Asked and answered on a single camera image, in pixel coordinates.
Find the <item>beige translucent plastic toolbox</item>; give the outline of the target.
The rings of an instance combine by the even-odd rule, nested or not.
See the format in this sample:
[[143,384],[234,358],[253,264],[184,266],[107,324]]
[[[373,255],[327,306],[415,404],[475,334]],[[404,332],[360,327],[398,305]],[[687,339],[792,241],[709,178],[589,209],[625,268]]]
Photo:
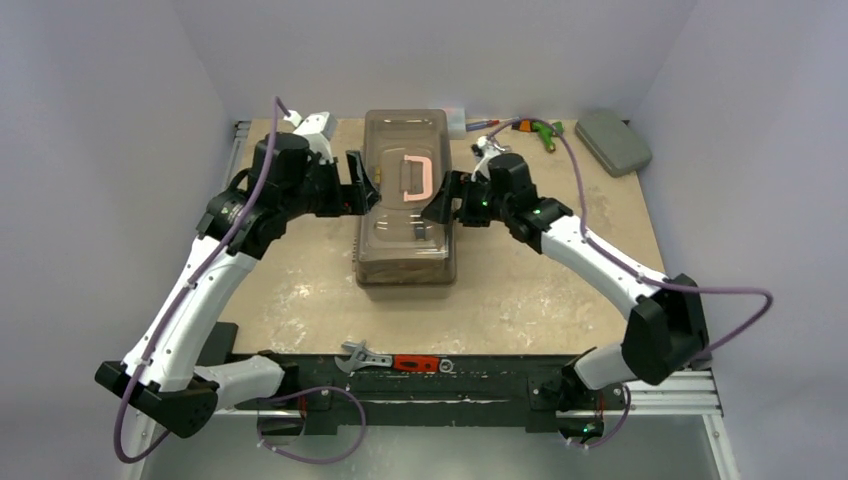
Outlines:
[[363,163],[380,201],[360,218],[357,283],[365,289],[451,285],[456,278],[452,226],[422,217],[452,168],[446,113],[371,110],[364,127]]

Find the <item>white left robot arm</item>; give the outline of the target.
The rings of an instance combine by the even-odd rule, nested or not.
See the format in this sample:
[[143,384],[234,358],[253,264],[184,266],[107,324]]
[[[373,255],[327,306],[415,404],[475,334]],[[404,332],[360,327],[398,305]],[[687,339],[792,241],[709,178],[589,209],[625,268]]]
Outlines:
[[103,362],[96,382],[180,438],[242,402],[292,405],[298,382],[267,354],[215,366],[198,361],[229,299],[291,221],[364,215],[378,203],[361,153],[347,151],[346,161],[348,184],[337,158],[305,135],[261,140],[252,165],[209,201],[181,276],[148,331],[123,360]]

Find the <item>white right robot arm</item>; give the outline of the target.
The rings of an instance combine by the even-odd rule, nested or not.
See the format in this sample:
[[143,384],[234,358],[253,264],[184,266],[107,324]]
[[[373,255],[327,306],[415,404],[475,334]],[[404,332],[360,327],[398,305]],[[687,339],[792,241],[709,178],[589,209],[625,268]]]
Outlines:
[[583,231],[569,207],[538,195],[521,156],[496,156],[488,171],[484,178],[446,173],[423,218],[476,228],[503,223],[515,240],[594,287],[627,322],[619,343],[591,349],[564,367],[561,392],[569,404],[584,407],[612,384],[658,385],[707,347],[703,305],[690,277],[665,279]]

